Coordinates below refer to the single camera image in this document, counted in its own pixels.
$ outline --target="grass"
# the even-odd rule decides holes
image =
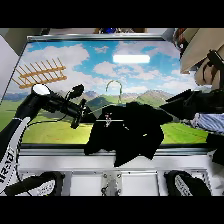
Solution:
[[[12,102],[5,100],[0,106],[0,131],[10,122],[15,115],[16,108],[21,101]],[[35,121],[52,120],[45,116],[37,116]],[[70,128],[70,123],[61,121],[57,123],[43,123],[30,127],[24,134],[23,143],[73,143],[85,144],[92,129],[92,125],[80,124],[77,129]],[[196,130],[183,124],[165,124],[162,126],[164,132],[163,144],[184,144],[184,143],[203,143],[207,133]]]

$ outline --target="sky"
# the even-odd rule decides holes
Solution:
[[[149,55],[150,61],[146,64],[118,64],[113,62],[113,55]],[[49,67],[46,60],[54,65],[53,58],[60,65],[58,57],[66,66],[63,73],[68,78],[47,84],[53,91],[67,92],[73,86],[83,84],[85,91],[106,94],[106,85],[111,80],[120,81],[124,93],[163,90],[178,94],[197,86],[192,74],[180,74],[179,52],[166,41],[36,41],[27,44],[19,65],[26,70],[24,64],[38,62],[44,69],[41,61]],[[13,78],[18,80],[18,76],[15,72]],[[107,94],[118,95],[119,88],[120,85],[113,82]],[[11,81],[7,92],[30,92],[30,88],[21,90]]]

